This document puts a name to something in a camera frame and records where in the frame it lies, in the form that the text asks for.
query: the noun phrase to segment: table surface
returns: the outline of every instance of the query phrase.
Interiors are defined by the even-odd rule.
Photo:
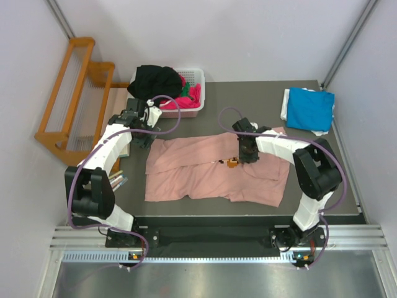
[[[290,87],[318,90],[317,81],[261,81],[261,82],[224,82],[206,83],[205,106],[196,118],[181,120],[180,126],[173,133],[159,136],[165,140],[179,137],[198,137],[217,135],[223,130],[218,126],[217,117],[222,108],[235,106],[252,122],[259,126],[285,126],[280,119],[280,111],[284,89]],[[223,123],[231,127],[238,120],[238,115],[227,111]],[[162,131],[174,126],[176,119],[160,119],[158,126]],[[285,128],[288,135],[316,139],[308,131]],[[324,136],[328,140],[336,157],[342,163],[341,153],[333,131]],[[116,203],[125,211],[136,216],[185,216],[185,215],[292,215],[298,208],[301,189],[298,185],[294,167],[291,165],[284,196],[278,208],[252,202],[230,202],[217,197],[208,199],[190,199],[184,197],[178,201],[145,202],[146,159],[149,150],[134,146],[130,147],[130,156],[122,158],[121,169],[127,183],[120,187],[116,195]],[[335,203],[342,193],[339,186],[328,206]],[[351,186],[343,204],[330,211],[332,215],[357,215],[356,202]]]

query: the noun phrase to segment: wooden rack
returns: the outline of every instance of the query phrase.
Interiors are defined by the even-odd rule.
[[[68,166],[77,166],[101,138],[115,65],[91,60],[95,41],[72,38],[48,100],[36,140]],[[120,159],[113,171],[118,171]]]

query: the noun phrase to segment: pile of clothes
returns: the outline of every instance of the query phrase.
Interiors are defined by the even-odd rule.
[[[183,76],[168,66],[139,66],[135,80],[127,90],[133,97],[146,101],[157,95],[167,95],[174,98],[181,109],[200,107],[201,85],[191,86]],[[177,109],[169,100],[158,99],[154,104],[162,110]]]
[[[290,88],[284,91],[281,119],[287,127],[325,135],[332,125],[335,95],[326,91]]]

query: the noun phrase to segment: wooden drying rack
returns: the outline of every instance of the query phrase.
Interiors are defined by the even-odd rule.
[[[87,157],[90,151],[70,151],[66,149],[73,126],[74,116],[78,109],[80,97],[83,91],[84,82],[89,78],[95,86],[104,88],[104,95],[100,104],[100,111],[97,119],[96,129],[92,148],[101,138],[102,123],[105,116],[105,110],[109,98],[111,88],[126,88],[129,83],[113,83],[112,77],[115,65],[111,62],[95,62],[91,60],[91,54],[94,49],[95,40],[90,37],[72,38],[69,41],[69,46],[63,59],[58,77],[55,81],[51,96],[48,100],[43,119],[40,123],[35,139],[43,144],[50,152],[57,156],[62,162],[68,166],[77,166],[83,159]],[[65,77],[65,72],[72,57],[73,50],[76,48],[85,49],[85,54],[81,57],[81,67],[78,73],[76,85],[72,93],[70,104],[66,111],[65,121],[61,131],[46,132],[48,121],[50,120],[53,107],[57,99],[62,81]],[[118,171],[120,167],[120,159],[118,158],[112,171]]]

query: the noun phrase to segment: white cloth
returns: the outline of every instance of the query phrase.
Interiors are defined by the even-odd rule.
[[[285,120],[287,121],[287,110],[288,110],[288,100],[290,99],[290,90],[286,89],[284,90],[284,98],[283,98],[283,105],[281,106],[281,115],[280,118],[281,120]],[[326,135],[328,132],[317,132],[312,130],[311,132],[313,132],[317,137],[321,136],[321,135]]]

